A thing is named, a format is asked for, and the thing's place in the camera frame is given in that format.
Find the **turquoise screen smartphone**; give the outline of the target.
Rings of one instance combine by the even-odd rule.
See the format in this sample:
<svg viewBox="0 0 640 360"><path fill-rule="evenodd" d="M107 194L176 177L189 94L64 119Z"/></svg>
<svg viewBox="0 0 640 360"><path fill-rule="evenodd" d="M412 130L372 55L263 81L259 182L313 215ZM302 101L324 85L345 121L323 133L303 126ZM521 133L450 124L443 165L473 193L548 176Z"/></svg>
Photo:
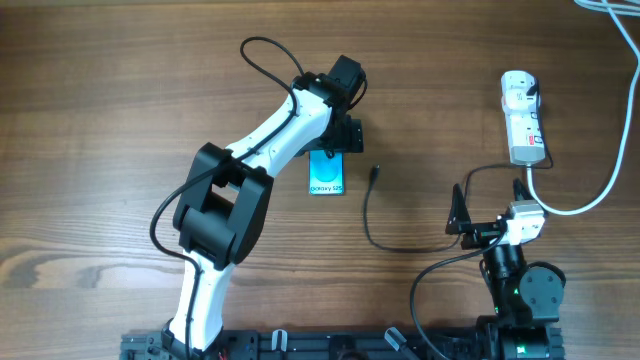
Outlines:
<svg viewBox="0 0 640 360"><path fill-rule="evenodd" d="M323 150L309 153L309 194L341 196L344 194L344 159L342 153L329 158Z"/></svg>

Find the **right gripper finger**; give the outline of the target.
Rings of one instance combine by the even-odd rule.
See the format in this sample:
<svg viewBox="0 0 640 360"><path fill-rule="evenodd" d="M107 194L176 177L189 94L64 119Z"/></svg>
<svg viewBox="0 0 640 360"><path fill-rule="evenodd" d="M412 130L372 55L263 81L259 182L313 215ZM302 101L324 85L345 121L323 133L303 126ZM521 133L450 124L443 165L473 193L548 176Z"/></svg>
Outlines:
<svg viewBox="0 0 640 360"><path fill-rule="evenodd" d="M460 235L472 232L472 222L466 206L461 186L456 183L452 190L451 208L445 233L448 235Z"/></svg>
<svg viewBox="0 0 640 360"><path fill-rule="evenodd" d="M515 178L513 180L513 193L515 201L533 200L533 196L529 192L528 188L519 178Z"/></svg>

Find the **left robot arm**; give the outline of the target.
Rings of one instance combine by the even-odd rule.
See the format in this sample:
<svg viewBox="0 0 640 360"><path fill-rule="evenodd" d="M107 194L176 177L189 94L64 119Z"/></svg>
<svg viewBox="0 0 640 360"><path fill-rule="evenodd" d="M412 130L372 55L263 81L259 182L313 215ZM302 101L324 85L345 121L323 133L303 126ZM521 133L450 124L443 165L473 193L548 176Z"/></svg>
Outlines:
<svg viewBox="0 0 640 360"><path fill-rule="evenodd" d="M349 112L366 87L361 64L340 56L328 73L296 76L281 107L243 139L198 150L186 182L168 197L178 203L172 223L185 275L165 346L185 359L211 349L231 274L261 235L275 177L305 153L363 152L362 125Z"/></svg>

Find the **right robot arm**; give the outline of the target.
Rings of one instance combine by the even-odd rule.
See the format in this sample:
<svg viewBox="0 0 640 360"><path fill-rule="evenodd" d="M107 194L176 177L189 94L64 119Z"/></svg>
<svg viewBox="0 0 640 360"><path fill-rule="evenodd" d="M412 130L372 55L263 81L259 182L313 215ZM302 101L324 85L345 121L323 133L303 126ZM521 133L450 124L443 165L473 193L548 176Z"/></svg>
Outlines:
<svg viewBox="0 0 640 360"><path fill-rule="evenodd" d="M453 186L445 232L462 237L464 250L482 252L481 275L495 314L476 322L483 359L564 359L559 321L566 276L548 262L527 262L523 247L540 237L543 208L521 181L513 184L515 200L492 222L474 223L460 185Z"/></svg>

